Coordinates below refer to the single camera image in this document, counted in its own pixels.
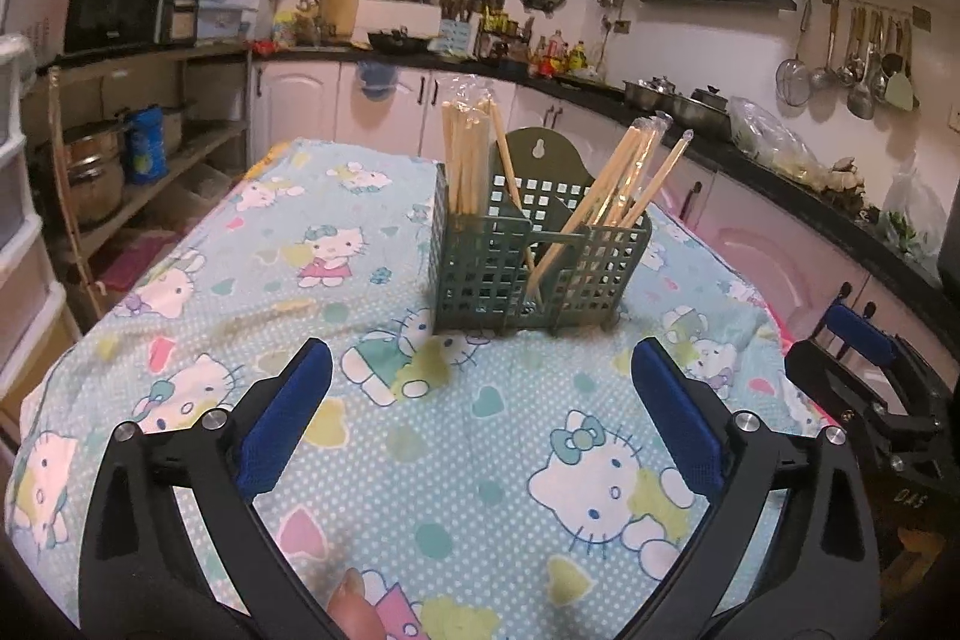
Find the person's left hand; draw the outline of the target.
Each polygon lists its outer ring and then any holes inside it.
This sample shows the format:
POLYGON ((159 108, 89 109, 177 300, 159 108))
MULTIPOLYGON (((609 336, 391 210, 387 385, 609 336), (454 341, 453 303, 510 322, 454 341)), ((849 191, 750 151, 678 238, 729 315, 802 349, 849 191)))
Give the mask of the person's left hand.
POLYGON ((364 598, 361 573, 348 569, 327 603, 327 614, 348 640, 384 640, 386 631, 379 615, 364 598))

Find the person's right hand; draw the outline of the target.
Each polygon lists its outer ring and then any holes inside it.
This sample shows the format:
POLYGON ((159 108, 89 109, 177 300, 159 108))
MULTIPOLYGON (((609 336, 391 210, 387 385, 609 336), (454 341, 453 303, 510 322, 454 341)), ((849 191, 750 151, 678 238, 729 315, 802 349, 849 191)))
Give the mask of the person's right hand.
POLYGON ((926 573, 946 547, 947 538, 937 531, 915 530, 914 528, 898 528, 898 539, 901 542, 901 554, 898 556, 903 564, 900 578, 905 583, 916 583, 923 580, 926 573))

